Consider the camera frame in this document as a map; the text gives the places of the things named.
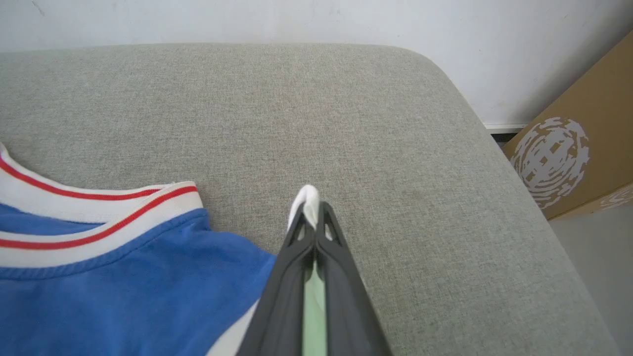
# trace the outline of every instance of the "white circular logo on box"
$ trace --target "white circular logo on box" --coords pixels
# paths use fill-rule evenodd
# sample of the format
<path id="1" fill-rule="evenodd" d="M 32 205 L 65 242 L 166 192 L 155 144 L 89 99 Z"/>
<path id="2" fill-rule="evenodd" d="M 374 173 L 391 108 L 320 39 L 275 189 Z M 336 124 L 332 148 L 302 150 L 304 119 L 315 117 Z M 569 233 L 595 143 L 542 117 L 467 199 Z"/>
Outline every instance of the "white circular logo on box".
<path id="1" fill-rule="evenodd" d="M 602 199 L 600 207 L 602 210 L 611 209 L 624 205 L 631 200 L 633 200 L 633 186 L 627 186 Z"/>
<path id="2" fill-rule="evenodd" d="M 510 163 L 541 209 L 578 185 L 589 161 L 589 139 L 579 123 L 553 117 L 521 138 Z"/>

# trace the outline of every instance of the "blue fabric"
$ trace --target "blue fabric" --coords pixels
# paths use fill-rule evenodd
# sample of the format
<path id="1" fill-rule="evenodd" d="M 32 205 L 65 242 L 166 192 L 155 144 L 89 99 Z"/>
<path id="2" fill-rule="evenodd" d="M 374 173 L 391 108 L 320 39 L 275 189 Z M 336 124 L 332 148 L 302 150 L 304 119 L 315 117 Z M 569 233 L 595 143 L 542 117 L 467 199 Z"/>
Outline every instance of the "blue fabric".
<path id="1" fill-rule="evenodd" d="M 274 261 L 199 209 L 91 260 L 2 268 L 0 355 L 205 355 Z"/>
<path id="2" fill-rule="evenodd" d="M 43 217 L 0 204 L 0 231 L 29 235 L 64 235 L 87 231 L 101 224 L 88 224 Z"/>

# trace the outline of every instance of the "white collar with red stripe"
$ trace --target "white collar with red stripe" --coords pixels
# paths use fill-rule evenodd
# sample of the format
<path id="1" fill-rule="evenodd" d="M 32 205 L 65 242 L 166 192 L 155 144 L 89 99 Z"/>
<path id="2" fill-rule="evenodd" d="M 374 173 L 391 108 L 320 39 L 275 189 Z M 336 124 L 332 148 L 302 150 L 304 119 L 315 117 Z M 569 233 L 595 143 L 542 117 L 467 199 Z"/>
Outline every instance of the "white collar with red stripe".
<path id="1" fill-rule="evenodd" d="M 54 267 L 108 253 L 179 215 L 202 208 L 193 182 L 133 190 L 64 186 L 17 164 L 0 144 L 0 203 L 74 222 L 103 223 L 57 236 L 0 231 L 0 267 Z"/>

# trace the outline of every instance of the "brown box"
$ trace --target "brown box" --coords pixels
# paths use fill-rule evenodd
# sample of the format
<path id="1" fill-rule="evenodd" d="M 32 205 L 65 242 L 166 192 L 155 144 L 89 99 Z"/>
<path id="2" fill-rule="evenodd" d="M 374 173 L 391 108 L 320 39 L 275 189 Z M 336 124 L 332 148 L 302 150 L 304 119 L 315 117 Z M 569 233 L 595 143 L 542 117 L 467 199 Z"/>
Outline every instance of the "brown box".
<path id="1" fill-rule="evenodd" d="M 633 201 L 633 32 L 503 151 L 548 220 Z"/>

